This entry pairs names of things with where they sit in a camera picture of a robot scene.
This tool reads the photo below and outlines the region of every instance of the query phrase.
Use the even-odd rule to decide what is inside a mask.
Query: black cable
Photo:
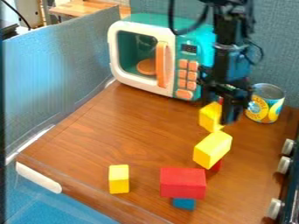
[[[174,11],[175,11],[175,0],[170,0],[170,6],[168,9],[168,23],[171,31],[178,36],[178,35],[187,34],[188,32],[192,32],[196,30],[198,27],[200,27],[206,21],[206,17],[209,12],[209,6],[208,5],[205,6],[201,16],[198,18],[198,21],[194,25],[192,25],[189,28],[184,28],[180,31],[174,28]]]
[[[261,56],[260,56],[259,60],[256,61],[256,62],[253,61],[252,59],[250,59],[246,53],[244,54],[244,56],[245,56],[245,58],[247,59],[247,61],[249,62],[250,65],[252,65],[252,66],[257,66],[261,61],[263,61],[263,59],[264,59],[264,57],[265,57],[264,50],[262,49],[261,46],[255,44],[255,43],[252,42],[251,40],[248,40],[248,43],[249,43],[249,45],[254,46],[254,47],[256,47],[257,49],[259,49]]]
[[[27,27],[28,27],[28,31],[31,29],[29,23],[27,22],[27,20],[21,15],[21,13],[19,13],[16,9],[14,9],[8,2],[6,2],[5,0],[1,0],[4,4],[6,4],[11,10],[13,10],[14,12],[16,12],[22,19],[23,21],[26,23]]]

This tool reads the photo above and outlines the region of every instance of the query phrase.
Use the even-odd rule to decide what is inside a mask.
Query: white strip
[[[106,86],[105,86],[105,88],[107,88],[108,86],[110,86],[112,83],[114,83],[116,81],[116,79],[115,78],[113,78],[113,79],[111,79],[111,80],[109,80],[107,83],[106,83]]]
[[[22,177],[29,179],[33,183],[43,186],[45,189],[53,192],[53,193],[61,193],[62,187],[56,181],[40,174],[39,172],[34,171],[33,169],[25,166],[24,164],[20,164],[16,162],[16,170],[19,175]]]
[[[48,129],[44,129],[42,131],[40,131],[37,135],[35,135],[34,137],[30,138],[27,142],[25,142],[24,144],[22,144],[17,150],[16,152],[12,153],[11,155],[9,155],[6,159],[5,159],[5,165],[8,165],[11,161],[13,161],[13,159],[18,155],[18,153],[20,153],[21,151],[23,151],[24,149],[26,149],[29,145],[33,144],[35,141],[37,141],[40,137],[42,137],[46,132],[48,132],[49,130],[51,130],[55,125],[52,125],[50,128]]]

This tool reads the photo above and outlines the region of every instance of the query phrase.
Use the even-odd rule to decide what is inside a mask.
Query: microwave control panel
[[[177,37],[174,97],[186,101],[200,98],[201,89],[197,84],[200,50],[196,41]]]

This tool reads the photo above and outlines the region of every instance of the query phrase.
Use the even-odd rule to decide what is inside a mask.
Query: wooden table
[[[233,147],[219,173],[207,171],[207,195],[194,212],[159,196],[164,166],[199,167],[193,146],[208,135],[198,126],[198,105],[118,82],[98,94],[26,149],[17,161],[63,186],[63,193],[121,223],[270,223],[263,218],[278,198],[275,175],[286,137],[295,136],[295,110],[278,122],[242,117],[224,131]],[[130,166],[130,193],[108,193],[108,167]]]
[[[52,7],[49,12],[54,15],[62,17],[78,18],[83,17],[96,11],[102,11],[118,5],[117,3],[101,3],[101,2],[82,2],[73,1],[69,3],[63,3]],[[131,10],[128,6],[119,6],[121,18],[125,18],[130,15]]]

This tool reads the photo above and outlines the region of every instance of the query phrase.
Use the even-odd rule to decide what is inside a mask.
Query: microwave handle
[[[167,82],[167,42],[160,41],[156,45],[156,79],[160,88],[166,88]]]

